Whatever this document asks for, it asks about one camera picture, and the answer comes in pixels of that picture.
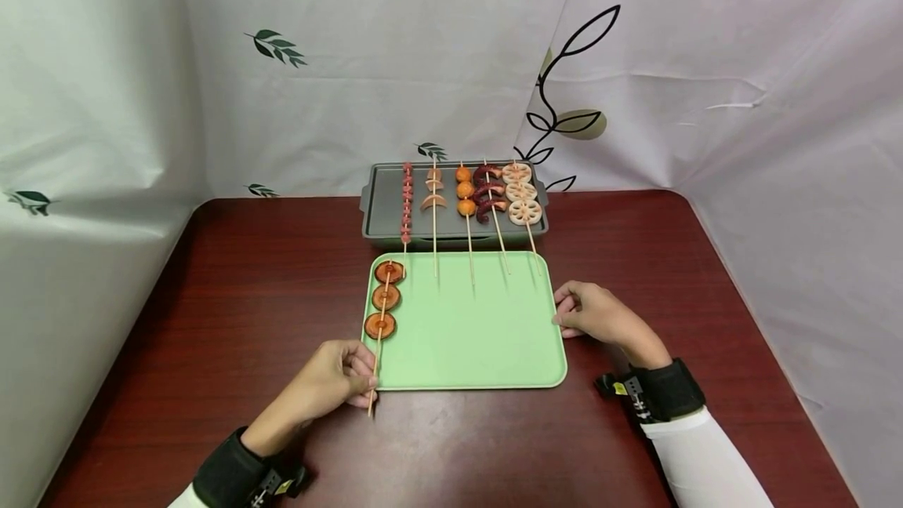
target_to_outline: leaf print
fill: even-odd
[[[555,125],[555,132],[563,134],[583,132],[584,129],[596,123],[596,120],[599,120],[599,117],[602,115],[598,110],[577,110],[565,112],[562,116],[566,114],[571,114],[571,116],[561,118],[558,124]]]
[[[18,190],[13,192],[5,192],[8,201],[22,206],[23,210],[27,210],[32,216],[48,216],[47,206],[51,205],[51,199],[47,198],[43,193],[35,190]]]
[[[569,190],[571,187],[574,186],[574,183],[576,180],[577,180],[576,175],[565,176],[564,179],[559,179],[558,181],[555,181],[553,183],[548,183],[548,185],[546,185],[546,191],[551,191],[552,187],[554,187],[555,185],[558,185],[558,183],[567,182],[567,185],[565,185],[565,187],[562,188],[562,191],[561,191],[564,193],[565,191]]]
[[[595,140],[608,126],[605,114],[599,110],[574,110],[564,112],[562,116],[555,132],[569,140]]]
[[[441,147],[434,144],[432,141],[424,141],[420,145],[415,144],[417,146],[417,153],[420,153],[424,158],[433,158],[435,157],[437,161],[446,160],[445,150],[442,150]]]
[[[245,185],[245,188],[248,189],[249,193],[254,194],[255,197],[279,198],[277,192],[272,188],[261,185],[261,183],[250,183],[250,185]]]
[[[268,39],[274,36],[281,36],[279,32],[273,32],[271,29],[262,29],[260,32],[254,34],[254,38],[256,39]]]
[[[554,150],[554,147],[546,147],[545,150],[534,151],[533,155],[530,156],[530,163],[533,163],[534,165],[539,165],[540,163],[545,161],[547,158],[549,158],[550,155],[552,155],[553,150]],[[540,158],[539,155],[541,153],[545,153],[546,155],[544,157]]]
[[[533,126],[536,129],[541,129],[543,132],[548,132],[548,130],[552,129],[552,124],[549,123],[545,118],[536,114],[535,112],[527,113],[527,121],[530,122],[530,126]]]
[[[263,44],[261,44],[257,40],[254,40],[254,46],[257,48],[257,51],[260,51],[263,55],[267,57],[273,56],[273,54],[270,53],[270,50],[266,49],[266,47],[263,47]]]
[[[283,64],[285,64],[285,57],[288,56],[288,60],[292,62],[292,67],[295,69],[297,69],[298,66],[307,65],[307,63],[301,61],[301,57],[304,56],[294,49],[291,49],[291,47],[296,47],[296,45],[292,44],[287,39],[283,39],[279,32],[272,31],[271,29],[262,29],[256,34],[245,32],[245,36],[254,39],[254,46],[256,47],[257,52],[262,56],[278,59],[283,62]]]
[[[564,43],[562,54],[560,56],[576,56],[581,51],[586,51],[589,47],[593,47],[599,43],[599,40],[605,38],[605,35],[614,26],[620,13],[620,5],[613,5],[610,9],[605,10],[601,14],[597,14],[589,19],[589,22],[583,24],[571,37]]]

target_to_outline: wrist strap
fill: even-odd
[[[247,506],[270,468],[266,459],[241,443],[246,427],[239,427],[203,462],[191,482],[194,492],[210,508]]]
[[[705,406],[705,395],[681,359],[661,369],[634,369],[623,378],[611,373],[596,379],[604,396],[626,395],[641,424],[666,423]]]

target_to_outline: left hand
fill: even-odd
[[[292,440],[299,426],[323,417],[343,402],[367,408],[369,391],[376,386],[374,364],[375,355],[362,342],[322,343],[301,372],[245,430],[242,443],[257,455],[275,455]]]

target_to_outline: right hand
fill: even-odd
[[[671,365],[671,355],[652,328],[610,290],[589,282],[567,281],[555,292],[558,306],[552,319],[562,337],[587,334],[613,343],[636,367],[658,369]]]

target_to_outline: wooden table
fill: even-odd
[[[552,194],[539,243],[555,286],[595,281],[647,319],[774,505],[855,506],[682,198]],[[361,330],[370,262],[356,198],[199,209],[85,419],[44,506],[165,506],[318,344]],[[671,506],[586,338],[552,390],[384,394],[311,427],[304,506]]]

